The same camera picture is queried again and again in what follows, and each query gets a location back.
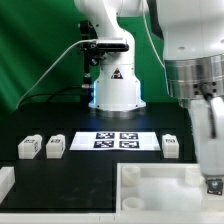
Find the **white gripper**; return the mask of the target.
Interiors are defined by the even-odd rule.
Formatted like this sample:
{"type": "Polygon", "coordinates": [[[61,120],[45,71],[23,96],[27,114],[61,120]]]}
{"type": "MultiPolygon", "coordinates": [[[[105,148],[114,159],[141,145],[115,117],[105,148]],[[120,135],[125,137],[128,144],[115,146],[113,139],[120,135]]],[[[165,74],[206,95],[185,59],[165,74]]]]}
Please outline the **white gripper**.
{"type": "Polygon", "coordinates": [[[190,102],[188,110],[197,162],[204,177],[224,176],[224,100],[214,97],[190,102]]]}

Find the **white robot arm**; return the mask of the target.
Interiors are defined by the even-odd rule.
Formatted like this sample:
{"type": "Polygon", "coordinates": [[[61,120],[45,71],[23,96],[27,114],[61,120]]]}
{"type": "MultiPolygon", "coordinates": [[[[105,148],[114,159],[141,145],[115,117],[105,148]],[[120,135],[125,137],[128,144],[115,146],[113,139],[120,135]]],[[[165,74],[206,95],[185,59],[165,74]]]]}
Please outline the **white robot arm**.
{"type": "Polygon", "coordinates": [[[119,17],[142,16],[163,44],[168,94],[192,122],[203,176],[224,176],[224,0],[74,0],[93,25],[100,75],[89,107],[111,114],[143,108],[135,40],[119,17]]]}

